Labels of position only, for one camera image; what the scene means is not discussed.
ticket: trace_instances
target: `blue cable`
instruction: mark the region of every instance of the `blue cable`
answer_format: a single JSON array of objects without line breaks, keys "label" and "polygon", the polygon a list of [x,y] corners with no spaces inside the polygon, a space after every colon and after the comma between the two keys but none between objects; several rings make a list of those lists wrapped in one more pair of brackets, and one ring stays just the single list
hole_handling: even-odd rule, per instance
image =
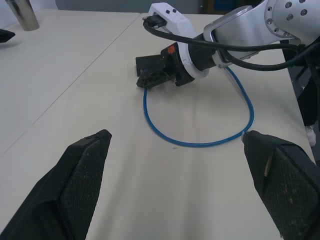
[{"label": "blue cable", "polygon": [[152,130],[162,139],[175,144],[175,145],[179,145],[182,147],[189,147],[189,148],[207,148],[207,147],[213,147],[213,146],[217,146],[220,144],[225,144],[227,142],[230,142],[238,137],[240,137],[244,132],[248,131],[249,128],[252,126],[253,122],[254,122],[254,118],[255,118],[255,110],[254,110],[254,106],[252,105],[249,96],[246,93],[246,90],[244,89],[244,87],[242,86],[239,78],[235,75],[235,73],[229,68],[226,67],[226,69],[231,73],[231,75],[233,76],[233,78],[235,79],[236,83],[238,84],[240,90],[242,91],[242,94],[244,96],[244,99],[248,105],[249,108],[249,112],[250,112],[250,118],[249,118],[249,122],[246,125],[246,127],[241,130],[240,132],[238,132],[237,134],[230,136],[228,138],[219,140],[219,141],[213,141],[213,142],[203,142],[203,143],[193,143],[193,142],[184,142],[184,141],[178,141],[178,140],[174,140],[166,135],[164,135],[162,132],[160,132],[156,126],[152,123],[149,114],[148,114],[148,108],[147,108],[147,89],[144,89],[144,94],[143,94],[143,110],[144,110],[144,116],[146,118],[146,121],[148,122],[149,126],[152,128]]}]

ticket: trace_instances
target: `silver cup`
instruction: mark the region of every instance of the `silver cup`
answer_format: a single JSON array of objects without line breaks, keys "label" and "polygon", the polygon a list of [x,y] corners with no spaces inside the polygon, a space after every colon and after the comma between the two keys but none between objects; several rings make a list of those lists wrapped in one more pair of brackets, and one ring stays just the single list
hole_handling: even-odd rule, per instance
[{"label": "silver cup", "polygon": [[5,0],[11,8],[23,30],[32,31],[38,29],[39,23],[29,0]]}]

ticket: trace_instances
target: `white wall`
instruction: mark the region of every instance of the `white wall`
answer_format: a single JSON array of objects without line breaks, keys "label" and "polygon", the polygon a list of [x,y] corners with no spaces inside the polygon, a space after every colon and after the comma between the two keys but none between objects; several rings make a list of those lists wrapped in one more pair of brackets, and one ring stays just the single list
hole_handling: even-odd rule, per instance
[{"label": "white wall", "polygon": [[[30,0],[33,10],[57,9],[55,0]],[[0,0],[0,29],[17,22],[15,15],[5,0]]]}]

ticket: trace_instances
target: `black cable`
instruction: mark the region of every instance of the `black cable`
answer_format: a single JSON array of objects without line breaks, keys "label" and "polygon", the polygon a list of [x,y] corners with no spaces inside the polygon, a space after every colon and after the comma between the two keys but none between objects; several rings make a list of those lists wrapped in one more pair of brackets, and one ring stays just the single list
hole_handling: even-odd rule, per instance
[{"label": "black cable", "polygon": [[235,65],[238,65],[239,67],[245,68],[245,69],[251,69],[256,71],[277,71],[281,69],[286,69],[288,67],[294,66],[300,61],[302,61],[304,58],[306,58],[310,53],[312,53],[315,49],[320,47],[320,43],[315,43],[309,47],[307,47],[303,52],[299,53],[292,59],[275,65],[260,65],[260,64],[254,64],[242,61],[234,56],[232,56],[228,51],[222,50],[223,56],[230,62]]},{"label": "black cable", "polygon": [[310,57],[306,57],[305,61],[308,67],[310,68],[312,79],[316,86],[317,120],[318,120],[318,128],[320,129],[320,75]]},{"label": "black cable", "polygon": [[259,51],[273,50],[273,49],[288,49],[293,51],[297,51],[299,49],[299,47],[296,45],[283,44],[283,43],[260,45],[260,46],[232,46],[232,45],[226,45],[218,42],[197,40],[190,37],[179,36],[179,35],[163,32],[163,31],[159,31],[149,26],[148,23],[146,22],[143,23],[143,26],[144,26],[144,29],[147,30],[152,35],[155,35],[163,39],[168,39],[168,40],[172,40],[172,41],[176,41],[184,44],[192,44],[200,47],[219,49],[219,50],[229,50],[229,51],[236,51],[236,52],[259,52]]}]

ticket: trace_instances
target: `table surface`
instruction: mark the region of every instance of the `table surface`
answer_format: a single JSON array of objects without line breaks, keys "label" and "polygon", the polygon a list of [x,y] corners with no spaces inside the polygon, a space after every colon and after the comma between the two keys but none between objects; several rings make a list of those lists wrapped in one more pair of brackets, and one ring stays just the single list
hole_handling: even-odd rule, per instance
[{"label": "table surface", "polygon": [[40,28],[0,46],[0,156],[139,13],[40,10]]},{"label": "table surface", "polygon": [[[34,184],[68,145],[101,129],[113,137],[87,240],[280,240],[254,188],[240,139],[210,148],[186,148],[159,138],[143,113],[135,57],[159,54],[171,41],[152,36],[142,14],[2,156],[0,230]],[[187,15],[197,33],[216,15]],[[284,61],[280,50],[250,59]],[[237,66],[255,109],[252,130],[300,145],[313,159],[288,71]],[[180,140],[229,137],[249,111],[234,82],[218,68],[182,87],[168,82],[149,91],[154,124]]]}]

